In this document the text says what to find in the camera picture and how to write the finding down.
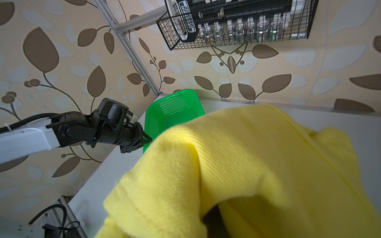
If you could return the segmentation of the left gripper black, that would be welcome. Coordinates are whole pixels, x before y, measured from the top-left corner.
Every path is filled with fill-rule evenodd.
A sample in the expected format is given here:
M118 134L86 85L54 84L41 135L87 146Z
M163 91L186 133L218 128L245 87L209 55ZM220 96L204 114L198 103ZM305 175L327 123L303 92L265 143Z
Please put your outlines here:
M98 108L89 115L89 125L95 134L89 141L96 144L112 144L120 147L121 153L131 153L152 142L138 122L132 123L132 112L124 104L104 98Z

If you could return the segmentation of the green plastic basket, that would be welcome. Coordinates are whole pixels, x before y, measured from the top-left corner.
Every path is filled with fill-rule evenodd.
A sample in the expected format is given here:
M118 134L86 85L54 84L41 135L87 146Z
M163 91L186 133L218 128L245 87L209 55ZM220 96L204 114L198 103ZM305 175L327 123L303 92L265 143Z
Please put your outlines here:
M177 91L153 102L145 113L144 131L156 139L165 130L192 121L205 114L192 89Z

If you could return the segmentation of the yellow trousers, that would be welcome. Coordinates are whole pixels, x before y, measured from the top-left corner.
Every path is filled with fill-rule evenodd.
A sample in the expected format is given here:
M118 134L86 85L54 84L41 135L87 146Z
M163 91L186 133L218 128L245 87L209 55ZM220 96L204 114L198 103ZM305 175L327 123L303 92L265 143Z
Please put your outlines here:
M350 138L271 105L161 133L104 201L99 238L378 238Z

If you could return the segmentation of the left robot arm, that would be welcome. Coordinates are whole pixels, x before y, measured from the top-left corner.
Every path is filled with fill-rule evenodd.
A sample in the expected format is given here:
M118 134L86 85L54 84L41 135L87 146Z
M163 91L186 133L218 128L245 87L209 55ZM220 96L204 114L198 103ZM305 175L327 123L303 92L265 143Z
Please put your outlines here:
M127 106L104 98L91 114L44 113L1 128L1 164L79 143L98 143L131 153L152 142Z

